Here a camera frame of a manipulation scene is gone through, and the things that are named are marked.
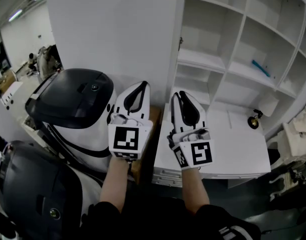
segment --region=black knob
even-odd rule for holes
[[[92,86],[91,86],[91,89],[92,89],[92,91],[97,91],[98,89],[99,89],[99,86],[97,85],[97,84],[93,84]]]

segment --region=forearm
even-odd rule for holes
[[[195,214],[202,206],[210,204],[197,168],[182,171],[182,184],[182,197],[189,212]]]
[[[125,202],[128,170],[129,164],[124,159],[112,157],[99,197],[100,202],[111,203],[119,212],[122,211]]]

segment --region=black sleeve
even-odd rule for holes
[[[199,225],[200,229],[207,228],[209,239],[213,240],[222,240],[228,234],[230,237],[227,238],[232,240],[249,239],[249,236],[252,240],[261,239],[258,226],[235,218],[225,209],[214,205],[202,206],[195,214],[194,223]]]
[[[114,237],[118,234],[116,229],[120,220],[121,214],[113,204],[99,202],[89,209],[87,216],[82,216],[79,239],[100,239],[100,233]]]

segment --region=cardboard box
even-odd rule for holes
[[[0,92],[1,95],[3,95],[8,88],[16,81],[15,74],[12,72],[11,69],[4,72],[0,79]]]
[[[141,174],[142,174],[142,165],[143,165],[143,160],[146,159],[148,160],[146,156],[150,156],[150,152],[148,152],[148,146],[150,145],[150,141],[152,140],[152,136],[154,135],[158,124],[160,123],[160,117],[161,117],[161,109],[157,106],[150,106],[149,108],[149,120],[153,122],[153,127],[150,133],[150,137],[148,139],[147,145],[146,145],[146,149],[143,152],[143,155],[141,157],[140,160],[136,160],[132,163],[132,167],[131,167],[131,172],[133,175],[133,178],[136,182],[136,184],[140,183],[141,180]],[[147,164],[149,167],[154,166],[154,159],[153,159],[153,163],[149,162]]]

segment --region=blue object on shelf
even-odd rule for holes
[[[258,64],[254,59],[252,60],[252,64],[257,66],[268,78],[271,77],[270,74],[263,67],[261,67],[261,65]]]

